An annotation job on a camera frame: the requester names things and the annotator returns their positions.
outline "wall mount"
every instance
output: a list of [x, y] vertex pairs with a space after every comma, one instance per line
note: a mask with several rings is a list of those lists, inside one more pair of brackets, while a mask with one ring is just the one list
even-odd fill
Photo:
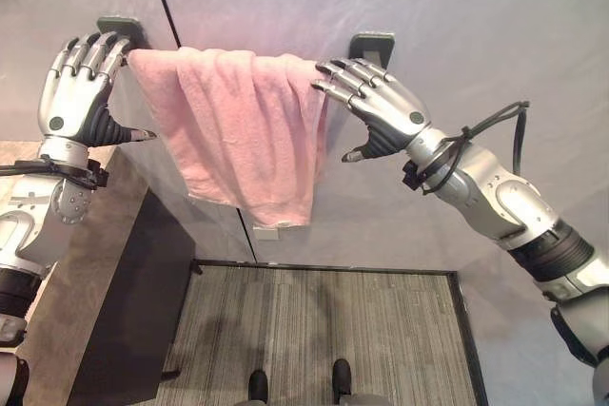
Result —
[[395, 42], [393, 33], [356, 33], [349, 43], [349, 59], [364, 58], [372, 64], [387, 68]]
[[131, 39], [133, 48], [150, 49], [150, 44], [144, 33], [144, 28], [137, 19], [123, 18], [121, 16], [103, 16], [97, 20], [100, 32], [118, 32]]

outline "robotic arm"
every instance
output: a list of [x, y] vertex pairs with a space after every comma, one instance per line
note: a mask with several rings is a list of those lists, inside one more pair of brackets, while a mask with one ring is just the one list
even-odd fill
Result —
[[[527, 102], [508, 106], [462, 135], [448, 137], [431, 124], [425, 105], [391, 74], [364, 59], [335, 59], [317, 69], [329, 83], [312, 86], [338, 100], [368, 127], [368, 142], [343, 157], [358, 162], [405, 150], [404, 183], [435, 193], [456, 207], [469, 225], [533, 277], [556, 303], [551, 319], [571, 353], [595, 367], [597, 404], [609, 404], [609, 260], [563, 221], [520, 175]], [[507, 171], [472, 138], [518, 116], [514, 170]]]
[[[108, 96], [131, 50], [129, 37], [93, 33], [69, 40], [47, 76], [38, 110], [44, 135], [35, 161], [0, 166], [0, 177], [24, 175], [0, 205], [0, 347], [16, 347], [26, 313], [51, 267], [67, 252], [74, 225], [85, 218], [108, 173], [88, 148], [139, 142], [153, 132], [116, 123]], [[20, 404], [27, 363], [0, 353], [0, 404]]]

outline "silver metal joint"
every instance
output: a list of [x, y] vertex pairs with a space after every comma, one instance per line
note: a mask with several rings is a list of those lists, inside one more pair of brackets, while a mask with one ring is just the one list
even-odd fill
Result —
[[40, 145], [38, 157], [49, 156], [54, 162], [87, 168], [88, 148], [63, 137], [45, 137]]

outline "black joint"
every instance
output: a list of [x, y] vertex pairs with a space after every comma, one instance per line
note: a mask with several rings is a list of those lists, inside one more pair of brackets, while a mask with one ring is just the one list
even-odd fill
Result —
[[0, 347], [17, 347], [26, 339], [26, 331], [19, 330], [10, 341], [0, 341]]
[[422, 181], [419, 179], [419, 175], [417, 174], [417, 165], [408, 161], [406, 165], [403, 166], [403, 172], [405, 173], [402, 182], [410, 187], [412, 190], [417, 190], [421, 187]]
[[571, 225], [558, 220], [550, 230], [508, 252], [535, 280], [544, 282], [583, 266], [594, 255], [594, 247]]
[[24, 318], [41, 282], [31, 273], [0, 268], [0, 314]]

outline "wooden countertop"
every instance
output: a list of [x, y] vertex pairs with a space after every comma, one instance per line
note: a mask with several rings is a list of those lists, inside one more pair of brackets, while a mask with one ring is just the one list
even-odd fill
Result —
[[[38, 142], [0, 142], [0, 164], [36, 157]], [[116, 146], [91, 150], [110, 173], [95, 192], [69, 251], [54, 267], [29, 316], [26, 340], [16, 349], [30, 369], [26, 405], [65, 405], [91, 330], [147, 192], [147, 183]], [[18, 177], [0, 179], [0, 203]]]

